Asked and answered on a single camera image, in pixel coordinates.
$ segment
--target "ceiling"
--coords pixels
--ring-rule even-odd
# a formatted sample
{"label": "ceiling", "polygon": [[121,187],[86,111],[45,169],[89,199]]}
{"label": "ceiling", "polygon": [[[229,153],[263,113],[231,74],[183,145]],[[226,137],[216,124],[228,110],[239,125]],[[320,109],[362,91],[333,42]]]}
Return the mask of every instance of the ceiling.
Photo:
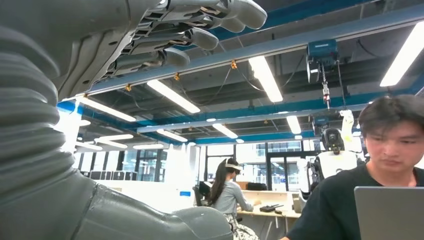
{"label": "ceiling", "polygon": [[[281,10],[304,0],[256,0],[272,16],[273,11]],[[410,7],[424,3],[424,0],[387,0],[372,1],[353,7],[319,14],[289,22],[283,25],[242,34],[237,37],[223,39],[215,50],[205,51],[198,47],[188,48],[185,52],[191,61],[207,56],[243,49],[247,46],[265,43],[273,39],[305,33],[336,24],[367,18],[385,12]],[[418,57],[408,70],[402,81],[391,89],[382,89],[379,84],[396,53],[400,50],[412,27],[400,27],[389,31],[365,35],[360,38],[339,41],[337,43],[340,55],[341,82],[344,88],[346,102],[354,105],[361,96],[371,96],[384,91],[397,91],[409,88],[416,83],[424,67],[424,53]],[[322,85],[319,82],[308,81],[306,72],[306,50],[289,51],[266,58],[274,78],[283,94],[283,102],[278,108],[287,108],[288,112],[308,109],[325,109],[322,102]],[[342,89],[337,69],[326,74],[330,97],[340,100]],[[92,141],[101,136],[131,133],[136,137],[127,143],[168,142],[169,139],[151,133],[136,134],[137,128],[149,125],[172,124],[198,121],[208,116],[240,117],[249,111],[265,111],[273,105],[260,83],[253,78],[247,61],[237,64],[237,69],[230,65],[197,71],[180,76],[179,80],[168,78],[162,83],[188,99],[201,109],[201,114],[193,115],[180,106],[158,94],[146,84],[134,85],[131,91],[118,89],[93,95],[91,99],[131,116],[136,116],[139,122],[128,123],[110,115],[97,112],[86,107],[83,119],[91,121],[91,125],[81,127],[79,137],[84,141]],[[353,111],[355,118],[359,111]],[[299,117],[302,131],[311,131],[308,116]],[[340,117],[333,117],[330,126],[340,128]],[[257,119],[250,122],[232,122],[226,125],[239,136],[250,136],[271,133],[290,132],[284,117],[267,120]],[[222,137],[223,134],[210,125],[175,129],[177,134],[190,141]]]}

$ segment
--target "laptop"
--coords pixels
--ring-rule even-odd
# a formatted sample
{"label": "laptop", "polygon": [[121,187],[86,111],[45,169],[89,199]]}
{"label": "laptop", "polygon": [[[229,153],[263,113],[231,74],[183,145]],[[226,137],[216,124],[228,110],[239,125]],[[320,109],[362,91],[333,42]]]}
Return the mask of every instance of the laptop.
{"label": "laptop", "polygon": [[424,187],[354,189],[361,240],[423,240]]}

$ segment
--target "patterned skirt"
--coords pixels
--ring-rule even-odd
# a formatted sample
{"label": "patterned skirt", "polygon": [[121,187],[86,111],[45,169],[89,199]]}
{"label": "patterned skirt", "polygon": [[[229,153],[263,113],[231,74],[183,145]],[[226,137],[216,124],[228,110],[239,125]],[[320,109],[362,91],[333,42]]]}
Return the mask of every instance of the patterned skirt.
{"label": "patterned skirt", "polygon": [[259,240],[259,237],[252,229],[238,223],[232,214],[224,214],[224,216],[231,225],[233,240]]}

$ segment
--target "black hair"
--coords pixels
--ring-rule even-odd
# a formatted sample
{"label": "black hair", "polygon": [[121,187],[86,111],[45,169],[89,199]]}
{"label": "black hair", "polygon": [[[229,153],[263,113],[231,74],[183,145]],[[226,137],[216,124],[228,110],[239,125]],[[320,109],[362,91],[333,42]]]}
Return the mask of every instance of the black hair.
{"label": "black hair", "polygon": [[376,130],[390,130],[403,121],[414,122],[424,130],[424,98],[415,95],[384,96],[366,106],[359,115],[364,137]]}
{"label": "black hair", "polygon": [[209,206],[216,203],[221,193],[223,192],[224,184],[227,179],[227,174],[228,173],[232,174],[234,172],[237,175],[240,174],[240,170],[235,169],[233,167],[226,167],[227,163],[231,165],[236,165],[236,166],[239,165],[239,163],[236,160],[234,160],[232,157],[230,157],[228,161],[227,159],[225,159],[218,165],[218,169],[216,169],[216,174],[215,174],[215,181],[213,182],[213,185],[210,189]]}

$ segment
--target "black t-shirt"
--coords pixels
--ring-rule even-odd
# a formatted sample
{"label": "black t-shirt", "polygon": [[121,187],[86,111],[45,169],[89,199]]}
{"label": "black t-shirt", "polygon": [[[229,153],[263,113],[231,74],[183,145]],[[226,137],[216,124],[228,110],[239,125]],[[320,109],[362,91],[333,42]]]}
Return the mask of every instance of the black t-shirt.
{"label": "black t-shirt", "polygon": [[[424,170],[414,169],[417,187],[424,187]],[[326,178],[312,192],[301,217],[286,237],[290,240],[361,240],[354,188],[382,186],[366,165]]]}

